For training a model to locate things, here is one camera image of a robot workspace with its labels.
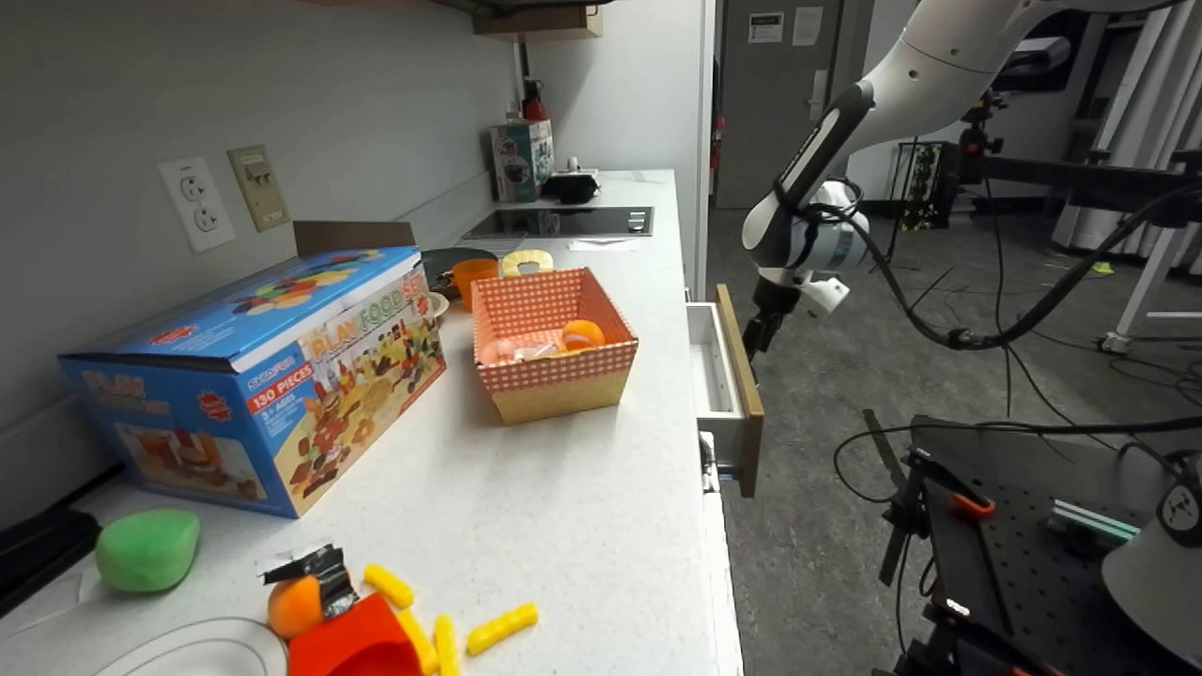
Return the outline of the white table frame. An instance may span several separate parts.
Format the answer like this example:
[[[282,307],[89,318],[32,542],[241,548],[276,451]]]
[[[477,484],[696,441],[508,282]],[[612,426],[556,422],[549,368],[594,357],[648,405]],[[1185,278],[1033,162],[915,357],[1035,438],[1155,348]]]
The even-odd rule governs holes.
[[[1100,352],[1123,356],[1138,344],[1202,340],[1202,312],[1154,308],[1164,283],[1183,260],[1197,260],[1202,269],[1202,225],[1161,231],[1115,328],[1096,339]]]

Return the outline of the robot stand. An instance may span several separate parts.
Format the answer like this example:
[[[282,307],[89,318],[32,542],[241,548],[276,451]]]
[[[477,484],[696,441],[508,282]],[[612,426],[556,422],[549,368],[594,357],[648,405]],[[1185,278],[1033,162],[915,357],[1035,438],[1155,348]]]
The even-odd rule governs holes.
[[[1053,499],[1142,530],[1173,484],[1173,468],[1202,470],[1202,451],[1166,456],[1129,444],[1109,453],[1055,446],[1017,426],[972,427],[918,416],[910,447],[893,453],[871,410],[868,434],[894,493],[879,577],[902,583],[910,544],[932,544],[920,579],[927,638],[910,640],[893,668],[871,676],[1202,676],[1127,619],[1103,585],[1120,546],[1051,523]],[[996,503],[982,522],[950,509],[950,492]]]

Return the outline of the black dotted board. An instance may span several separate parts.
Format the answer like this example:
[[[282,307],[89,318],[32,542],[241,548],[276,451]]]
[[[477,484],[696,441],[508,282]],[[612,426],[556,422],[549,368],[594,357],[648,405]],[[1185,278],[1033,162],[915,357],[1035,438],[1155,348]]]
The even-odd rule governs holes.
[[[902,186],[902,231],[948,229],[950,201],[948,141],[914,141],[902,143],[905,170],[899,171]]]

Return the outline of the beige switch plate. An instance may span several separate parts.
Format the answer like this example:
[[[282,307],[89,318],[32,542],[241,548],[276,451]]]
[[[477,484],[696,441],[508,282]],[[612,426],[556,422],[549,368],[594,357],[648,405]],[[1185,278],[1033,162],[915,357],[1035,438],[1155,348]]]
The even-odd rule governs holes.
[[[264,232],[291,223],[270,155],[264,146],[244,146],[226,152],[236,180],[252,218],[254,230]]]

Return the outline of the orange checkered paper basket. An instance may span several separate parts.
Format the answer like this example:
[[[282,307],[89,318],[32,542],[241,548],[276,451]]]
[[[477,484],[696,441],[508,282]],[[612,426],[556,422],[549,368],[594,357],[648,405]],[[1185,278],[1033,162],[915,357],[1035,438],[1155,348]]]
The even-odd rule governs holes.
[[[639,338],[593,269],[553,269],[472,286],[475,368],[502,423],[528,423],[620,403]],[[575,319],[601,326],[605,345],[529,362],[477,363],[486,343],[502,338],[560,342],[563,325]]]

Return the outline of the brown cardboard box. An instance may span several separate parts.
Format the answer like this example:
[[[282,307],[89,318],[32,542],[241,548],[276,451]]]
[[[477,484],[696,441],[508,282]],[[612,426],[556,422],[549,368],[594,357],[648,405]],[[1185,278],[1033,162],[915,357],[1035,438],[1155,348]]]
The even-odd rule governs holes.
[[[409,223],[345,223],[343,220],[294,220],[297,257],[340,250],[416,247]]]

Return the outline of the yellow toy fry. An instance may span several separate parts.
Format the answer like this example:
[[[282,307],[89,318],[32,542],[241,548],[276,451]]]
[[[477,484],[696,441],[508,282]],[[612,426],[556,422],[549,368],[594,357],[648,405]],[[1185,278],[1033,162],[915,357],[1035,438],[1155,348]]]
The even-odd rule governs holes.
[[[395,576],[394,573],[389,573],[386,568],[371,564],[365,567],[363,579],[365,585],[370,586],[373,591],[377,591],[379,594],[385,595],[398,610],[407,610],[412,607],[415,603],[415,591],[401,580]]]
[[[395,619],[399,621],[401,629],[405,635],[407,635],[409,642],[413,646],[418,657],[421,674],[423,676],[434,676],[438,674],[438,647],[435,647],[430,635],[426,633],[424,627],[419,624],[418,619],[416,619],[411,607],[404,607],[404,610],[395,616]]]
[[[439,676],[462,676],[458,650],[456,650],[456,625],[447,613],[438,615],[435,619],[434,647],[438,656]]]
[[[540,612],[536,604],[526,603],[519,605],[519,607],[502,612],[494,617],[494,619],[475,625],[468,633],[465,651],[471,657],[484,654],[486,651],[494,650],[498,644],[507,640],[507,638],[514,638],[516,633],[532,628],[532,625],[537,624],[538,619]]]

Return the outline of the orange plastic cup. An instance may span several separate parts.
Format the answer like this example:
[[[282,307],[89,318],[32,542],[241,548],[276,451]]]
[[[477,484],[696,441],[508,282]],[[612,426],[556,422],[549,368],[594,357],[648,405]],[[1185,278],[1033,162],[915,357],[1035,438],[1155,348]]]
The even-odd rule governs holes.
[[[495,279],[500,273],[500,263],[496,257],[470,257],[470,260],[454,263],[451,273],[465,309],[471,313],[475,303],[472,284]]]

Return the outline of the teal appliance box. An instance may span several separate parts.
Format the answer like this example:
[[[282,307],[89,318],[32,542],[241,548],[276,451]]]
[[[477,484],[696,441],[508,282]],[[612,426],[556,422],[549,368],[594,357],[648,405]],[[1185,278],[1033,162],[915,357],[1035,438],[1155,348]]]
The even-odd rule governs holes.
[[[541,197],[555,168],[551,120],[512,120],[489,129],[495,196],[502,204]]]

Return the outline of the white plate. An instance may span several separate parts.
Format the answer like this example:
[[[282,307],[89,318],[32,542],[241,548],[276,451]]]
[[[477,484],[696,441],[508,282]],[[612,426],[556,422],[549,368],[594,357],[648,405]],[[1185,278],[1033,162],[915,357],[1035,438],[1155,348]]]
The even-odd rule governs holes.
[[[204,619],[142,644],[94,676],[287,676],[288,651],[252,619]]]

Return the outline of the pale green bar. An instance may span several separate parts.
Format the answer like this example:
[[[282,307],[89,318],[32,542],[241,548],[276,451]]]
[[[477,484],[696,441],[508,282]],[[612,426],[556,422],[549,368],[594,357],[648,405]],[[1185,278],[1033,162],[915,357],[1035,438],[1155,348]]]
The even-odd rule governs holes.
[[[1133,524],[1117,521],[1117,518],[1103,516],[1103,514],[1061,499],[1052,500],[1051,515],[1051,523],[1058,524],[1066,533],[1087,534],[1095,542],[1120,546],[1139,535],[1139,528]]]

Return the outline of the red toy fries holder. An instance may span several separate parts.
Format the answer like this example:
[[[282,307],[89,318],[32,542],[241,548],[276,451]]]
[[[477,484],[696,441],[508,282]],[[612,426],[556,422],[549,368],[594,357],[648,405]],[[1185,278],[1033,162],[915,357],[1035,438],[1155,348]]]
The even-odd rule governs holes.
[[[288,641],[287,676],[424,676],[385,595],[364,595],[337,619]]]

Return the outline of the grey door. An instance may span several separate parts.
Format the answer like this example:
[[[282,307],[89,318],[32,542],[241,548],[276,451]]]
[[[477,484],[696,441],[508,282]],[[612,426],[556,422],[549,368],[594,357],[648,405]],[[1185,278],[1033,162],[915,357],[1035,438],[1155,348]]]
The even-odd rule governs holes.
[[[859,81],[875,0],[724,0],[718,34],[718,208],[751,208]]]

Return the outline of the drawer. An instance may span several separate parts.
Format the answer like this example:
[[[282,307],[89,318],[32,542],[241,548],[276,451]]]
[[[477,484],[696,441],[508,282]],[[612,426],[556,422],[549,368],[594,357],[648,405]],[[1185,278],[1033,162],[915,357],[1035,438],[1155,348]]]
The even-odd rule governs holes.
[[[688,302],[686,319],[703,475],[754,498],[767,416],[728,287],[718,284],[709,302]]]

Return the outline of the play food set box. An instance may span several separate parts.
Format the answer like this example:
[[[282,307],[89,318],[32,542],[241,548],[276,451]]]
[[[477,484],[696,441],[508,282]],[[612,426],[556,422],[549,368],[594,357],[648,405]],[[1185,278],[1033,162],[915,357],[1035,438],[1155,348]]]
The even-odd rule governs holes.
[[[294,257],[59,363],[142,487],[288,518],[446,367],[417,247]]]

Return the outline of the black flat object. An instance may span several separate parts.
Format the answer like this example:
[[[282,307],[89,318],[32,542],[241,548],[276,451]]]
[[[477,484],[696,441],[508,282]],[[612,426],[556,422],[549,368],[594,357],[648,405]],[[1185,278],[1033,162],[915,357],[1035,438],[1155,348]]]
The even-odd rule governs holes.
[[[0,530],[0,619],[90,553],[100,533],[99,518],[66,506]]]

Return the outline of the pink toy food pieces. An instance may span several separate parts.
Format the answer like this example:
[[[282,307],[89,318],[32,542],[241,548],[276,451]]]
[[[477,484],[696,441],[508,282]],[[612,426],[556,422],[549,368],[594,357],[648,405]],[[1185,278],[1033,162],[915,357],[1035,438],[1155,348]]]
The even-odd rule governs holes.
[[[486,343],[477,356],[478,364],[505,364],[554,358],[563,352],[563,343],[541,339],[502,338]]]

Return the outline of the wooden wall cabinet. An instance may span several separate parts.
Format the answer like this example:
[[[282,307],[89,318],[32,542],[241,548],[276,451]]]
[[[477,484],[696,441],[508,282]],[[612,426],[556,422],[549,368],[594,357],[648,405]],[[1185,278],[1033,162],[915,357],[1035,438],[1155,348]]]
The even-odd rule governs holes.
[[[471,22],[475,35],[511,43],[578,41],[601,38],[603,34],[600,5],[514,8],[507,14],[481,11]]]

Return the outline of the white wall socket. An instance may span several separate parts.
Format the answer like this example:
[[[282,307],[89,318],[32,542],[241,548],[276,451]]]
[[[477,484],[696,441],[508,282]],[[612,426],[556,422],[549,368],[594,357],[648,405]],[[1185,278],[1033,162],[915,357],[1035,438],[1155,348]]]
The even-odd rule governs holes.
[[[206,159],[166,160],[156,167],[194,254],[236,241],[236,226]]]

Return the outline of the black cooktop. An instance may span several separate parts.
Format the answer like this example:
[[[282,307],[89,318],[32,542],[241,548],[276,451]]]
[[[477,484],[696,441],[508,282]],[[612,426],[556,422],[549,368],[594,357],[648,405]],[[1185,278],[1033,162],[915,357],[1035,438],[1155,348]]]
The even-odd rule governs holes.
[[[464,239],[649,237],[654,217],[651,207],[498,209]]]

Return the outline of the black and white device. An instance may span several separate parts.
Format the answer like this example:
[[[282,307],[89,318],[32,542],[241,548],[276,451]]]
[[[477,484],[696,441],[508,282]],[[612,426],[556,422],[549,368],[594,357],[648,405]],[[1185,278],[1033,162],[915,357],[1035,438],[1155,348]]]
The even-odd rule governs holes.
[[[557,171],[545,180],[541,196],[558,204],[578,206],[589,204],[599,192],[599,171],[584,167],[578,158],[569,158],[565,171]]]

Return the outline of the green plush toy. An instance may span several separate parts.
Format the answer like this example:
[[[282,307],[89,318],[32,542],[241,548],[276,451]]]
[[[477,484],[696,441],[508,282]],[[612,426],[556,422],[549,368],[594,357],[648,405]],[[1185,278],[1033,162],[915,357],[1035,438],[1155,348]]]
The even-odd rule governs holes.
[[[94,561],[101,582],[120,593],[159,593],[190,573],[200,544],[197,514],[153,509],[117,518],[100,530]]]

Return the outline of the dark toy pan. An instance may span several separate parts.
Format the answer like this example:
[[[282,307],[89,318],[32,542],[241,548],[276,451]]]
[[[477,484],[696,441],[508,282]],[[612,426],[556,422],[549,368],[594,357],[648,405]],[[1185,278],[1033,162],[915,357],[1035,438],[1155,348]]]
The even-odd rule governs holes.
[[[440,293],[446,300],[456,302],[460,292],[456,287],[456,279],[452,269],[456,265],[471,260],[496,261],[498,257],[488,250],[469,247],[450,247],[422,253],[424,259],[426,286],[434,293]]]

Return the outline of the orange toy ball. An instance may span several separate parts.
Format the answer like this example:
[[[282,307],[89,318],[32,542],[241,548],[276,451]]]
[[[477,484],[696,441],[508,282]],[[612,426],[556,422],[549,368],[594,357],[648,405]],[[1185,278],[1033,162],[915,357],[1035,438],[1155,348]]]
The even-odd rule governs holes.
[[[291,641],[325,622],[321,587],[313,575],[276,582],[268,595],[270,630]]]

